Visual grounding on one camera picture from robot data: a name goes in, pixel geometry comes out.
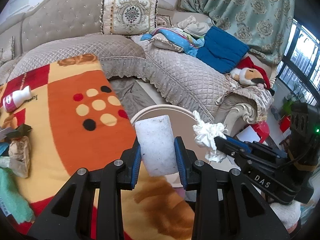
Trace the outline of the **white gloved right hand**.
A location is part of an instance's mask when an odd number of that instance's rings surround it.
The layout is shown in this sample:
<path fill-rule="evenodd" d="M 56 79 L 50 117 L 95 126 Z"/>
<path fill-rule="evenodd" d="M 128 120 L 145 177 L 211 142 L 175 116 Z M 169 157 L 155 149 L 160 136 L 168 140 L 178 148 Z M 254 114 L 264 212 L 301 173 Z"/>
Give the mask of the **white gloved right hand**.
<path fill-rule="evenodd" d="M 294 200 L 289 205 L 274 202 L 270 204 L 270 207 L 288 232 L 291 232 L 296 228 L 301 215 L 300 202 Z"/>

